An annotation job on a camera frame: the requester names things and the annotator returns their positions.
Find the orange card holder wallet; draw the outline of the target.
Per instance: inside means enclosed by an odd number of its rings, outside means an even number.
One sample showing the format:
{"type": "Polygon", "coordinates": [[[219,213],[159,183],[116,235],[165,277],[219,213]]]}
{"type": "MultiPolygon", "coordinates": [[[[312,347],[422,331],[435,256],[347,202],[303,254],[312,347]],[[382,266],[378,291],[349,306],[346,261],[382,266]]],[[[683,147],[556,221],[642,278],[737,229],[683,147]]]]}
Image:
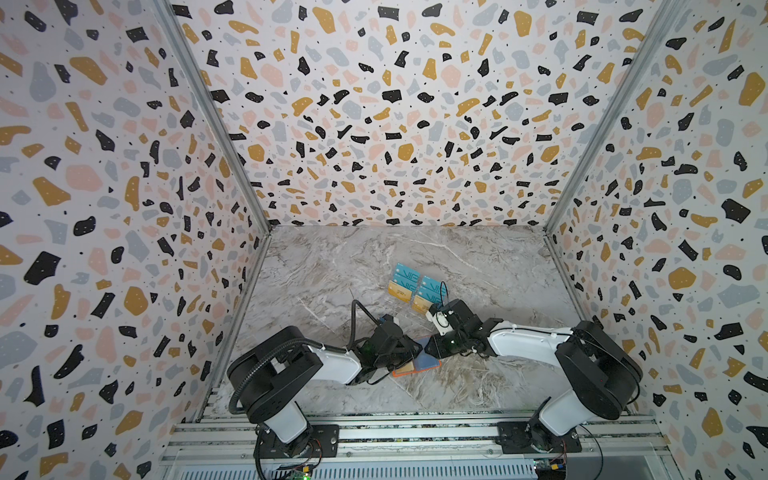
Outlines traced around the orange card holder wallet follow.
{"type": "MultiPolygon", "coordinates": [[[[442,361],[431,356],[426,352],[426,346],[429,342],[429,337],[423,337],[417,340],[417,342],[423,347],[423,350],[419,353],[419,355],[412,360],[414,363],[414,371],[410,372],[407,375],[413,375],[425,371],[429,371],[432,369],[436,369],[442,366],[442,361]]],[[[407,375],[397,375],[394,372],[392,373],[392,376],[395,378],[403,377],[407,375]]]]}

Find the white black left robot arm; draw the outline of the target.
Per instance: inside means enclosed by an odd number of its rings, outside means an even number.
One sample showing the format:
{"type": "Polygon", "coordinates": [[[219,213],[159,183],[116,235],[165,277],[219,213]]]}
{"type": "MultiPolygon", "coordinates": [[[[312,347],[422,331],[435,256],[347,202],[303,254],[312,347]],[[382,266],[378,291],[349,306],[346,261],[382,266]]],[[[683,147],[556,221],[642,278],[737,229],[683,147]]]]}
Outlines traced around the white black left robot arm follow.
{"type": "Polygon", "coordinates": [[[312,427],[296,397],[313,381],[345,386],[374,385],[412,361],[423,346],[406,335],[394,318],[376,321],[373,333],[346,347],[305,337],[289,326],[233,361],[226,375],[233,387],[227,410],[264,427],[284,446],[305,445],[312,427]]]}

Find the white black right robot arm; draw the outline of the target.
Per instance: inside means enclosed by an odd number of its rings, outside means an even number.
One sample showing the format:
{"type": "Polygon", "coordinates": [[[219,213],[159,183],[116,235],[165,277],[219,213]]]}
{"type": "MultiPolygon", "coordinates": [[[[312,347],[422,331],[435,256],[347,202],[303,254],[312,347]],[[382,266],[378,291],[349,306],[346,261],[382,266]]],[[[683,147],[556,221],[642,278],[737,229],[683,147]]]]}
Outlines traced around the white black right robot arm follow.
{"type": "Polygon", "coordinates": [[[564,373],[569,387],[562,395],[546,399],[528,421],[499,427],[498,443],[515,452],[564,450],[578,426],[594,418],[616,420],[639,397],[641,368],[594,322],[544,328],[499,318],[482,321],[459,299],[430,306],[426,317],[438,329],[425,347],[434,358],[517,357],[564,373]]]}

